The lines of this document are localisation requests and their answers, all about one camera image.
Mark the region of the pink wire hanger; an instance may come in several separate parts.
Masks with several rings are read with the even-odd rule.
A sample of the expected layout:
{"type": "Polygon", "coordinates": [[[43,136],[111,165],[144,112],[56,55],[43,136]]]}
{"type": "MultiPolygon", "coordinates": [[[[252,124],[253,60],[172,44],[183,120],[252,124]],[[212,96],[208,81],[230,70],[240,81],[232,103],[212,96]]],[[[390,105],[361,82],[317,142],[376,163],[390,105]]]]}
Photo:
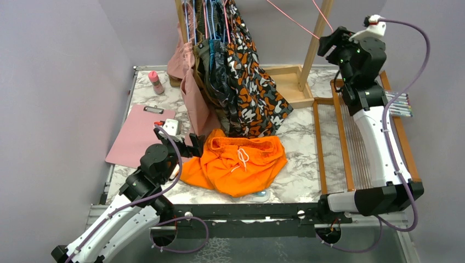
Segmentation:
{"type": "MultiPolygon", "coordinates": [[[[317,39],[319,40],[321,37],[318,37],[315,33],[315,30],[314,31],[311,31],[309,30],[308,28],[306,28],[305,26],[303,26],[301,23],[299,23],[297,20],[295,20],[293,17],[291,17],[289,14],[287,14],[285,11],[283,11],[280,7],[278,7],[275,3],[273,3],[272,1],[270,0],[266,0],[266,2],[268,4],[270,4],[273,8],[275,8],[280,14],[282,14],[284,17],[286,17],[287,19],[289,19],[293,24],[295,24],[296,26],[298,26],[299,28],[301,28],[303,31],[305,31],[306,33],[308,33],[312,39],[317,39]]],[[[324,24],[326,26],[328,26],[328,28],[330,29],[331,33],[334,33],[335,29],[334,27],[332,26],[332,24],[330,23],[329,19],[328,19],[328,15],[325,15],[323,13],[323,8],[322,8],[322,5],[325,3],[325,1],[322,1],[321,4],[317,4],[316,1],[312,1],[315,9],[318,11],[319,15],[322,16],[323,20],[324,20],[324,24]]]]}

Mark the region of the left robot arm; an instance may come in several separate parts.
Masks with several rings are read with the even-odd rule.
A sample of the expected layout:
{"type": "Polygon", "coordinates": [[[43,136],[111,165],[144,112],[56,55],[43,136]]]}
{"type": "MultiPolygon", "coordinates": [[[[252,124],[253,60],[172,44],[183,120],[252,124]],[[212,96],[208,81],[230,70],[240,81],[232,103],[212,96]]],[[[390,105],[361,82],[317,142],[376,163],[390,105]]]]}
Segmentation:
{"type": "Polygon", "coordinates": [[[183,139],[156,132],[160,140],[150,145],[140,164],[106,210],[76,240],[58,245],[51,256],[56,262],[110,262],[124,247],[155,224],[165,225],[174,217],[174,205],[162,186],[180,171],[182,159],[199,157],[206,137],[183,139]]]}

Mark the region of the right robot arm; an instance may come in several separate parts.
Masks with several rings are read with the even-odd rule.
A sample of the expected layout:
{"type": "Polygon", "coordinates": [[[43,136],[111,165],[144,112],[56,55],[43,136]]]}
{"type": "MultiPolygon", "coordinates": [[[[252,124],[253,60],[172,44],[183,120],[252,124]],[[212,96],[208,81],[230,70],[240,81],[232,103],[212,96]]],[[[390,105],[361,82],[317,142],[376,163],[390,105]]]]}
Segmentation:
{"type": "Polygon", "coordinates": [[[377,216],[403,211],[424,194],[402,160],[390,122],[391,102],[377,82],[387,58],[385,30],[381,20],[359,32],[339,27],[319,40],[318,55],[339,68],[332,89],[341,94],[361,134],[371,175],[370,188],[321,196],[316,215],[324,223],[343,212],[377,216]]]}

